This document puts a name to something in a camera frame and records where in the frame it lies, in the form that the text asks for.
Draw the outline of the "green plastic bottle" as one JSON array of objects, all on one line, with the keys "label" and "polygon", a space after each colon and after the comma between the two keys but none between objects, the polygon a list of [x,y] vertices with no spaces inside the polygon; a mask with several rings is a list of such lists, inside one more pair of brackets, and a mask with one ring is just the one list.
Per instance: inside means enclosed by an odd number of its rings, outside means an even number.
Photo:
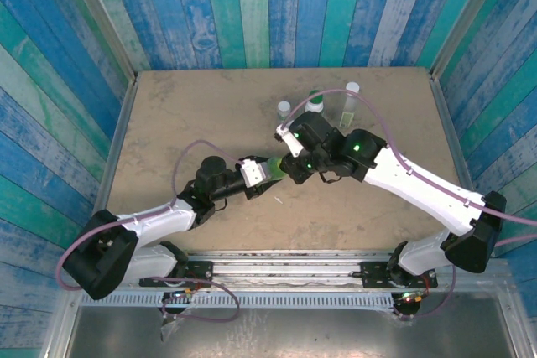
[{"label": "green plastic bottle", "polygon": [[268,182],[272,177],[283,176],[286,174],[280,169],[280,162],[281,158],[272,157],[261,163],[265,182]]}]

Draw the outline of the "tall clear plastic bottle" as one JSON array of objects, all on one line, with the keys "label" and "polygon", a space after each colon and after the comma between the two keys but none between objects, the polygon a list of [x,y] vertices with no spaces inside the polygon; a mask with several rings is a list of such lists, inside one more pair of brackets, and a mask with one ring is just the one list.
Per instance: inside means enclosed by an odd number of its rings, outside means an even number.
[{"label": "tall clear plastic bottle", "polygon": [[345,102],[341,111],[341,117],[339,121],[339,127],[341,128],[349,128],[352,124],[352,121],[354,119],[356,110],[357,110],[357,104],[358,99],[355,97],[355,94],[351,94],[351,96],[348,96],[346,93]]}]

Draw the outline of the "steel sheet panel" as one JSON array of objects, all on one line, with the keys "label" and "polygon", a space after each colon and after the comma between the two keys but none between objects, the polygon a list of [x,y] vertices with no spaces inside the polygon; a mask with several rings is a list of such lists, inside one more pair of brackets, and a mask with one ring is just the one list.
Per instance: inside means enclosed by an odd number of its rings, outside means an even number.
[{"label": "steel sheet panel", "polygon": [[515,358],[495,303],[458,299],[403,322],[361,310],[244,309],[227,324],[84,308],[68,358]]}]

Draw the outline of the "aluminium rail frame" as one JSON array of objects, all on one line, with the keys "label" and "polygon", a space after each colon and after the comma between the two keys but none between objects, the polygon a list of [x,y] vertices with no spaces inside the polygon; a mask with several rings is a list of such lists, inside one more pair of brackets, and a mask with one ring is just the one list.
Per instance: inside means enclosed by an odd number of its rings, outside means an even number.
[{"label": "aluminium rail frame", "polygon": [[[213,262],[212,280],[195,279],[195,282],[207,284],[207,287],[220,283],[235,289],[388,289],[363,287],[360,264],[387,262],[389,268],[395,267],[391,254],[365,251],[214,251],[192,253],[187,257],[188,262]],[[451,266],[430,268],[425,272],[429,270],[435,271],[438,286],[446,285],[452,278],[463,282],[491,283],[510,274],[506,262],[501,259],[491,260],[482,273],[466,272]],[[182,282],[187,278],[158,280]],[[120,287],[140,286],[138,282],[127,283],[116,289]]]}]

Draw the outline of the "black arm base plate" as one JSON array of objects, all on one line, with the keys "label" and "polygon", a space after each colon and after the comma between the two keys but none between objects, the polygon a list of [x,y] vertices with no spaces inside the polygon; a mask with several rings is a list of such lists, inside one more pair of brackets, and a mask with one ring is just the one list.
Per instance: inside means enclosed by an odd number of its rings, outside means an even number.
[{"label": "black arm base plate", "polygon": [[159,281],[151,278],[142,278],[138,285],[143,288],[204,288],[207,284],[195,282],[195,279],[212,280],[213,262],[210,261],[189,261],[187,263],[178,263],[172,269],[167,278],[187,278],[187,281]]},{"label": "black arm base plate", "polygon": [[388,267],[387,262],[362,262],[360,264],[362,285],[365,288],[437,288],[434,270],[412,275],[400,267]]}]

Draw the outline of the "aluminium table side rail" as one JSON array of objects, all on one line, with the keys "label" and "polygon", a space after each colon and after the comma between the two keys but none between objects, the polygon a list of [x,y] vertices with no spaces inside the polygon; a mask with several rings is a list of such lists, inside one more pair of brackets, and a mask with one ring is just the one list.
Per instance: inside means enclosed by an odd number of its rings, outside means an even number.
[{"label": "aluminium table side rail", "polygon": [[429,77],[429,82],[460,187],[468,189],[471,192],[477,193],[477,190],[472,183],[467,164],[464,159],[463,152],[461,150],[459,139],[456,135],[454,124],[451,120],[448,105],[446,103],[444,93],[441,89],[441,83],[438,79],[433,79],[432,76]]},{"label": "aluminium table side rail", "polygon": [[92,215],[95,215],[98,211],[104,210],[107,207],[107,202],[111,194],[112,184],[117,171],[117,164],[123,147],[124,138],[128,130],[128,123],[132,114],[133,104],[138,91],[140,77],[141,74],[136,74],[134,79],[128,84],[107,161],[104,167],[102,180],[96,195],[93,210],[91,212]]}]

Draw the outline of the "aluminium corner post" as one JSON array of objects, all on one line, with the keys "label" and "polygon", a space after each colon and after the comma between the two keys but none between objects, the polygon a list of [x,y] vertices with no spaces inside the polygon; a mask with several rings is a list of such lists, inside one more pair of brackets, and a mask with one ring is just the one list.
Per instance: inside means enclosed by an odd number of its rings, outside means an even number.
[{"label": "aluminium corner post", "polygon": [[466,0],[451,31],[430,67],[432,80],[439,80],[486,0]]},{"label": "aluminium corner post", "polygon": [[120,40],[117,31],[112,23],[108,11],[105,9],[102,0],[84,0],[97,26],[102,31],[104,39],[114,54],[123,74],[129,81],[136,78],[136,72],[130,62],[128,54]]}]

